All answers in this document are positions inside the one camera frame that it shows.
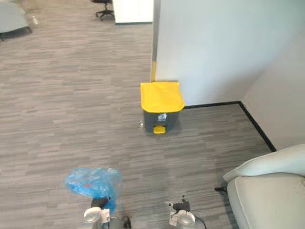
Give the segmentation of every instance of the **black baseboard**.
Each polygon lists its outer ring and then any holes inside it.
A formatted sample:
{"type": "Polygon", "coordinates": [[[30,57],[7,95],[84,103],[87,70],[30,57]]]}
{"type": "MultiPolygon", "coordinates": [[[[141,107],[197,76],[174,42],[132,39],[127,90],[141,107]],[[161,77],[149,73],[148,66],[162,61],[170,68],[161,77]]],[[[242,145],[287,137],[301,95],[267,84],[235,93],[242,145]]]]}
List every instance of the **black baseboard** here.
{"type": "Polygon", "coordinates": [[[248,117],[254,128],[257,130],[257,132],[260,134],[260,136],[263,138],[263,140],[266,142],[267,146],[271,150],[271,152],[275,152],[276,148],[270,141],[270,139],[267,137],[267,135],[264,133],[264,131],[261,129],[259,124],[255,121],[255,119],[252,117],[252,115],[249,113],[247,108],[244,106],[244,104],[241,101],[232,101],[232,102],[226,102],[226,103],[214,103],[214,104],[203,104],[203,105],[194,105],[194,106],[186,106],[184,109],[193,109],[193,108],[201,108],[201,107],[210,107],[210,106],[223,106],[223,105],[232,105],[232,104],[238,104],[240,108],[243,110],[245,115],[248,117]]]}
{"type": "Polygon", "coordinates": [[[239,104],[239,103],[240,103],[240,101],[214,103],[214,104],[202,104],[202,105],[185,106],[184,109],[194,109],[194,108],[209,107],[209,106],[223,106],[223,105],[232,105],[232,104],[239,104]]]}
{"type": "Polygon", "coordinates": [[[152,24],[151,21],[144,21],[144,22],[123,22],[123,23],[116,23],[116,25],[143,25],[143,24],[152,24]]]}

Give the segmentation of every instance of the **blue plastic bag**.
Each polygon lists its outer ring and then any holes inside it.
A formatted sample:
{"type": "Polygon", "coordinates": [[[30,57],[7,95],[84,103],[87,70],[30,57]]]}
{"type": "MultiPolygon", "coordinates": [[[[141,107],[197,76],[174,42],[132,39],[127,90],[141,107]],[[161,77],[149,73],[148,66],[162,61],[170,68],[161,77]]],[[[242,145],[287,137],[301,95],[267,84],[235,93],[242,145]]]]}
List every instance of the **blue plastic bag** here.
{"type": "Polygon", "coordinates": [[[110,197],[105,208],[112,214],[122,193],[122,176],[113,168],[74,168],[65,178],[65,186],[73,193],[91,198],[110,197]]]}

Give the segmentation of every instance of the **yellow foot pedal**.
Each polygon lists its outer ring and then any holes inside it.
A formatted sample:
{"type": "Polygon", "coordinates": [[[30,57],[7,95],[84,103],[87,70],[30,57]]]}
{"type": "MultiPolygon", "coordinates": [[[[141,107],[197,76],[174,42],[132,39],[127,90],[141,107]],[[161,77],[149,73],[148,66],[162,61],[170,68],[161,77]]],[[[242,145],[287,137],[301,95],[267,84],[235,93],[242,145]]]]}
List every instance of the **yellow foot pedal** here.
{"type": "Polygon", "coordinates": [[[166,132],[165,127],[162,125],[157,125],[153,128],[155,134],[164,134],[166,132]]]}

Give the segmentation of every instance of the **chair base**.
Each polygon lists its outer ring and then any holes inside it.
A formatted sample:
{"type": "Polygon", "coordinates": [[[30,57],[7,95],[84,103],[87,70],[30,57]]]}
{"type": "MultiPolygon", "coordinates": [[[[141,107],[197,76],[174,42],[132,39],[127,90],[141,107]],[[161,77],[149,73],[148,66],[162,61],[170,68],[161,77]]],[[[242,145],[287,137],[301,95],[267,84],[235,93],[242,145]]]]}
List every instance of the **chair base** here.
{"type": "Polygon", "coordinates": [[[109,10],[107,9],[107,4],[105,4],[105,10],[102,10],[102,11],[98,11],[95,13],[95,16],[98,18],[100,17],[100,20],[103,21],[102,17],[105,16],[105,15],[111,15],[114,17],[114,11],[113,10],[109,10]]]}

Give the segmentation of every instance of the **trash can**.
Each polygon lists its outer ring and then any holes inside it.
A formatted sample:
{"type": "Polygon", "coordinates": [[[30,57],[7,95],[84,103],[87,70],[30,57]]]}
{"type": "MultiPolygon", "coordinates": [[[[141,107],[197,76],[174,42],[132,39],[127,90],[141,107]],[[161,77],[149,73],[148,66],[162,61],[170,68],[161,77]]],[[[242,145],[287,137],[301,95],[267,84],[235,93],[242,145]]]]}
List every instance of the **trash can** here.
{"type": "Polygon", "coordinates": [[[141,83],[141,105],[147,132],[164,134],[171,130],[184,108],[179,83],[141,83]]]}

